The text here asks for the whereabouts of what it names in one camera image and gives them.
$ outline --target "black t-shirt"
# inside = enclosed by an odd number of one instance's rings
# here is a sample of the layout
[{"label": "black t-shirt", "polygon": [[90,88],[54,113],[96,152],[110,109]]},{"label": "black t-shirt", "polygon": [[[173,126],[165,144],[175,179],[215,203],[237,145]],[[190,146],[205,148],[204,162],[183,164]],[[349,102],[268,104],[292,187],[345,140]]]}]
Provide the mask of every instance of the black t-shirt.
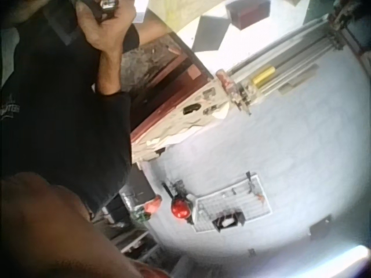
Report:
[{"label": "black t-shirt", "polygon": [[[83,36],[67,47],[45,18],[32,20],[20,29],[14,73],[1,90],[1,177],[38,173],[94,214],[131,167],[130,97],[92,90],[99,52]],[[133,27],[125,40],[126,50],[139,44]]]}]

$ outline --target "gray wall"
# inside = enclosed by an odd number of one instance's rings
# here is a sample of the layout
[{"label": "gray wall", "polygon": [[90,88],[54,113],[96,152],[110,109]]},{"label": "gray wall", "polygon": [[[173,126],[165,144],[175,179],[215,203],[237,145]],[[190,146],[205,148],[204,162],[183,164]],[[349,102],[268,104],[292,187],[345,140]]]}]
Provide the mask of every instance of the gray wall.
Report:
[{"label": "gray wall", "polygon": [[[163,204],[150,229],[169,248],[198,261],[227,261],[254,248],[305,239],[328,214],[335,220],[370,185],[370,83],[350,50],[331,52],[319,72],[285,96],[272,94],[252,116],[230,111],[216,126],[172,146],[144,171]],[[204,195],[257,172],[273,214],[225,233],[196,234],[170,213],[160,182],[182,179]]]}]

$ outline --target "person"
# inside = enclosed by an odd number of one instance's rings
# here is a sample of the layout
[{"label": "person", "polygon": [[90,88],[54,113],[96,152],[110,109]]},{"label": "person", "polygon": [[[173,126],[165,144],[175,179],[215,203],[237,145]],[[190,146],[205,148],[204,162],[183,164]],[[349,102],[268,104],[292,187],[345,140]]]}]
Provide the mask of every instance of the person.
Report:
[{"label": "person", "polygon": [[18,29],[1,90],[2,262],[16,277],[167,277],[125,258],[90,222],[131,167],[122,53],[154,34],[132,26],[133,0],[101,24],[82,2],[76,13],[83,35],[69,45],[40,12]]}]

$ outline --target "printed logo on shirt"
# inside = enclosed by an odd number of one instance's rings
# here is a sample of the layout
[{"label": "printed logo on shirt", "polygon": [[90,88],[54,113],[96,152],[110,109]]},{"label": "printed logo on shirt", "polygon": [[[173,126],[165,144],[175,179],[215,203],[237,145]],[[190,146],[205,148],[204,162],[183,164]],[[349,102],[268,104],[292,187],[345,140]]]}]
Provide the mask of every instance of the printed logo on shirt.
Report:
[{"label": "printed logo on shirt", "polygon": [[20,107],[14,101],[12,95],[9,96],[8,100],[0,109],[0,120],[6,118],[14,118],[14,113],[19,113]]}]

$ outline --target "light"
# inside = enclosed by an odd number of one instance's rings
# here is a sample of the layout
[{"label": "light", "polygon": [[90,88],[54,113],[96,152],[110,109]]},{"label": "light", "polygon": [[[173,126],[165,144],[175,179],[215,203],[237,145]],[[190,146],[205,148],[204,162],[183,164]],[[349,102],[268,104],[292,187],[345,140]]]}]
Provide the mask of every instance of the light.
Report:
[{"label": "light", "polygon": [[298,278],[331,278],[349,268],[352,264],[370,258],[370,250],[365,246],[357,246],[327,263],[306,272]]}]

